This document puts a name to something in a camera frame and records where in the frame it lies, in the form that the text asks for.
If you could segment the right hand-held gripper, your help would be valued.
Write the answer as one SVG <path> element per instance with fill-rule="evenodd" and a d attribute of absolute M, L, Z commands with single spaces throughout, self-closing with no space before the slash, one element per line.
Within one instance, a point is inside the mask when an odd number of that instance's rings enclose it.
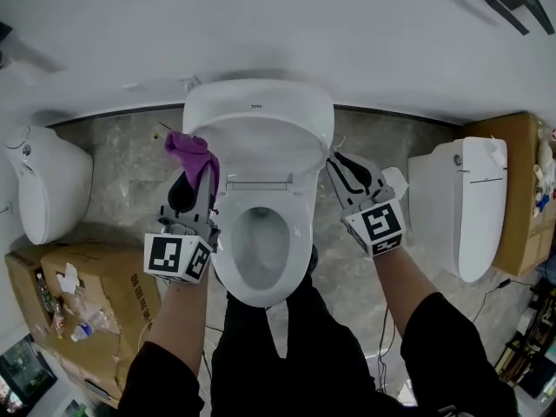
<path fill-rule="evenodd" d="M 355 188 L 343 169 L 357 181 Z M 386 184 L 379 167 L 358 155 L 334 152 L 327 159 L 326 170 L 344 209 L 341 220 L 362 249 L 375 258 L 398 248 L 406 224 L 394 189 Z"/>

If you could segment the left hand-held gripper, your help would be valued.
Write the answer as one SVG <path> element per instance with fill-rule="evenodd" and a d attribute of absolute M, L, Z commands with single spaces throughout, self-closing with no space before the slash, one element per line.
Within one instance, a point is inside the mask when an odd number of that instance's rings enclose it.
<path fill-rule="evenodd" d="M 220 229 L 210 216 L 219 176 L 207 163 L 195 186 L 184 171 L 171 181 L 157 228 L 144 236 L 143 271 L 169 282 L 198 284 L 217 252 Z"/>

